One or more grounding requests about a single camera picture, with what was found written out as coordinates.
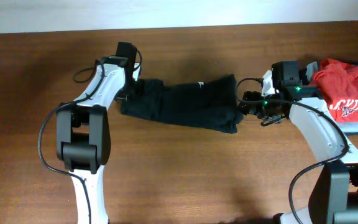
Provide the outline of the black Nike t-shirt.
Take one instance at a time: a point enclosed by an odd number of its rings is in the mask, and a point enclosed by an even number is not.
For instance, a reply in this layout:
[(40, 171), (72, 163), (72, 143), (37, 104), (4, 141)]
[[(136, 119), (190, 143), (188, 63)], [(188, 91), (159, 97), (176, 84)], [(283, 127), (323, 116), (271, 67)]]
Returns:
[(210, 82), (168, 86), (159, 79), (140, 79), (135, 96), (121, 104), (121, 113), (166, 124), (234, 134), (243, 114), (237, 109), (233, 74)]

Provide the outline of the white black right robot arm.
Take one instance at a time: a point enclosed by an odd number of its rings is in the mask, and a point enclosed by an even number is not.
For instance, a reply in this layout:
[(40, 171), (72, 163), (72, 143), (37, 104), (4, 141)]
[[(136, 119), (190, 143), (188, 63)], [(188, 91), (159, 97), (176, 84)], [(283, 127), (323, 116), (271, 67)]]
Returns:
[[(274, 223), (358, 223), (358, 149), (331, 116), (323, 94), (310, 85), (317, 68), (315, 62), (304, 69), (296, 61), (274, 63), (257, 79), (261, 92), (246, 91), (237, 98), (240, 112), (256, 115), (262, 126), (289, 119), (317, 160), (294, 176), (288, 189), (290, 211), (276, 214)], [(296, 209), (293, 189), (297, 180), (318, 167), (321, 173), (308, 205)]]

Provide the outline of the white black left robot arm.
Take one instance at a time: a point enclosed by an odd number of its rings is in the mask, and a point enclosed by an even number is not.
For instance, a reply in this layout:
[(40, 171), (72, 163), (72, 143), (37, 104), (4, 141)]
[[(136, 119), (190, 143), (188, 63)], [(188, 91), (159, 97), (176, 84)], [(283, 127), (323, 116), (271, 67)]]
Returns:
[(109, 223), (103, 187), (111, 152), (108, 109), (135, 97), (140, 62), (135, 45), (119, 42), (115, 54), (95, 62), (85, 91), (57, 109), (57, 157), (73, 182), (78, 223)]

